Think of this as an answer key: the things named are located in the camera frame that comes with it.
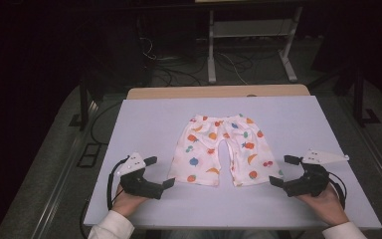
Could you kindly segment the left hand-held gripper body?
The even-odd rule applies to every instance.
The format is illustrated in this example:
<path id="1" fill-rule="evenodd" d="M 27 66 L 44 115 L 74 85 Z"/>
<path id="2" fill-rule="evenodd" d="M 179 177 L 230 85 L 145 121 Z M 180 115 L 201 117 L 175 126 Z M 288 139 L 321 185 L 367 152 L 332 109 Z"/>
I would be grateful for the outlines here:
<path id="1" fill-rule="evenodd" d="M 147 167 L 144 159 L 137 152 L 129 155 L 116 172 L 116 175 L 120 178 L 119 184 L 130 195 L 160 199 L 164 191 L 162 184 L 150 182 L 143 177 Z"/>

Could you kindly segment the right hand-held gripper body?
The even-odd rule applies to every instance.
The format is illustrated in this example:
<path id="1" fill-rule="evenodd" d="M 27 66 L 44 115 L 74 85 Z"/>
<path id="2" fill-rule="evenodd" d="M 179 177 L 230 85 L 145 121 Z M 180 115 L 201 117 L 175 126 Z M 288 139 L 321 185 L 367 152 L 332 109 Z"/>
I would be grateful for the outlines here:
<path id="1" fill-rule="evenodd" d="M 310 194 L 318 196 L 331 183 L 340 197 L 347 195 L 344 182 L 324 166 L 329 163 L 347 161 L 348 155 L 335 154 L 320 150 L 309 149 L 305 156 L 300 157 L 303 175 L 295 180 L 285 182 L 284 191 L 289 197 Z"/>

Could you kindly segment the white fruit print pants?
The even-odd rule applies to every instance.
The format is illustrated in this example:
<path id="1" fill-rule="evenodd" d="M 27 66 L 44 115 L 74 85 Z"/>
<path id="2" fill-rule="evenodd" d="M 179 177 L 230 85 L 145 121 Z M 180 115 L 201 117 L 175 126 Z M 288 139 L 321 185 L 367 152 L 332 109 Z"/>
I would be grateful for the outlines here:
<path id="1" fill-rule="evenodd" d="M 221 142 L 227 145 L 236 187 L 262 184 L 271 177 L 283 176 L 264 133 L 243 115 L 193 117 L 177 141 L 168 175 L 180 182 L 218 185 Z"/>

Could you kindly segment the person's left hand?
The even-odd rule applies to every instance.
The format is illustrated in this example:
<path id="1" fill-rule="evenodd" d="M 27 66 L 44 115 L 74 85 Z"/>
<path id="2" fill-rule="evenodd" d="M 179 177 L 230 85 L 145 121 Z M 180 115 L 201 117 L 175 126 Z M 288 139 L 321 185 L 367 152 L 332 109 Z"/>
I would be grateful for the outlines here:
<path id="1" fill-rule="evenodd" d="M 134 196 L 125 193 L 123 188 L 119 185 L 117 187 L 116 198 L 112 203 L 111 209 L 123 217 L 129 217 L 146 200 L 146 197 Z"/>

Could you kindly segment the person's right hand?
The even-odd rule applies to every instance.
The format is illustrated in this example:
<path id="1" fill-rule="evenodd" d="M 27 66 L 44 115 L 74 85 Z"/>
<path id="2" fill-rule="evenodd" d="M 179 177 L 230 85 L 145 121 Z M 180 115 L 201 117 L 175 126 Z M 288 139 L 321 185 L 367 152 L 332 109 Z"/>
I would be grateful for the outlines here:
<path id="1" fill-rule="evenodd" d="M 329 226 L 337 226 L 349 221 L 331 184 L 328 184 L 326 189 L 316 197 L 304 194 L 299 195 L 297 199 L 306 203 Z"/>

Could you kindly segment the pale lilac table board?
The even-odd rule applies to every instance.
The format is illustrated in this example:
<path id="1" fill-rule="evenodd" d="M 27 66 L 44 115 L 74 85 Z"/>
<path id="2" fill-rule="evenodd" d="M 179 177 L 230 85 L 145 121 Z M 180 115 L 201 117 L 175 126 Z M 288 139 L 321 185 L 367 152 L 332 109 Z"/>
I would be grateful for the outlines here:
<path id="1" fill-rule="evenodd" d="M 121 104 L 111 139 L 85 218 L 99 223 L 107 214 L 107 178 L 113 167 L 133 152 L 156 156 L 145 178 L 160 183 L 167 178 L 174 149 L 185 125 L 195 115 L 227 117 L 242 114 L 258 125 L 285 178 L 303 170 L 284 161 L 287 154 L 303 156 L 310 149 L 342 152 L 314 96 L 126 100 Z M 236 187 L 229 171 L 226 145 L 219 147 L 221 170 L 217 186 L 176 182 L 160 199 L 144 202 L 131 216 L 141 229 L 311 229 L 322 226 L 301 201 L 264 183 Z"/>

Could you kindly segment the black floor outlet cover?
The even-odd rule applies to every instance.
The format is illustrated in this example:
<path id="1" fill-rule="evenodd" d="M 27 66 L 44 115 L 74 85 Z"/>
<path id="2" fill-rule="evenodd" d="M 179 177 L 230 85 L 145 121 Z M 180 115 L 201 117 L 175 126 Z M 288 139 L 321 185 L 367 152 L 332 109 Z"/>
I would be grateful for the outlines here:
<path id="1" fill-rule="evenodd" d="M 77 162 L 77 167 L 93 168 L 96 165 L 100 149 L 101 145 L 99 143 L 88 143 Z"/>

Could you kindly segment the wooden table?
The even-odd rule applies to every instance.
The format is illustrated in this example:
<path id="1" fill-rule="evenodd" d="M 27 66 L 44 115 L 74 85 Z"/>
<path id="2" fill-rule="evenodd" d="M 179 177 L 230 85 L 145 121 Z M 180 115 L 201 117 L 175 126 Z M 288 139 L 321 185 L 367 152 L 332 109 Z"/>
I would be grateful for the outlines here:
<path id="1" fill-rule="evenodd" d="M 304 85 L 248 85 L 248 86 L 200 86 L 134 88 L 127 94 L 128 100 L 199 99 L 240 97 L 309 96 Z"/>

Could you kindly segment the black metal stand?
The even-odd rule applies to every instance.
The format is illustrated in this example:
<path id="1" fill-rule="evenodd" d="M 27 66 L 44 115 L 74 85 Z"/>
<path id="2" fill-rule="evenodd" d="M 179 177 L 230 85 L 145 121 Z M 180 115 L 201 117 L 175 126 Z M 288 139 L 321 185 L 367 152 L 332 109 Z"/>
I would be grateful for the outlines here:
<path id="1" fill-rule="evenodd" d="M 380 123 L 380 119 L 373 110 L 363 107 L 364 78 L 358 66 L 353 69 L 353 117 L 356 122 L 365 127 L 367 124 Z"/>
<path id="2" fill-rule="evenodd" d="M 91 75 L 82 75 L 79 83 L 80 112 L 73 115 L 70 126 L 78 126 L 83 131 L 90 121 L 90 107 L 96 98 L 96 84 Z"/>

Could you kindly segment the white metal desk frame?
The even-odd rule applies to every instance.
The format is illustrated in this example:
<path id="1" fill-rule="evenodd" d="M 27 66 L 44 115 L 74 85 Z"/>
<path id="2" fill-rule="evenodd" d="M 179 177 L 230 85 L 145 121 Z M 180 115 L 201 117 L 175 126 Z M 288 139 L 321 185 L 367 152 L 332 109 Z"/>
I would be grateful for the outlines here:
<path id="1" fill-rule="evenodd" d="M 209 15 L 207 72 L 210 84 L 216 83 L 214 58 L 214 40 L 219 38 L 244 37 L 286 37 L 286 44 L 278 51 L 288 80 L 297 82 L 288 54 L 302 13 L 302 7 L 296 7 L 291 18 L 267 20 L 216 21 L 215 12 Z"/>

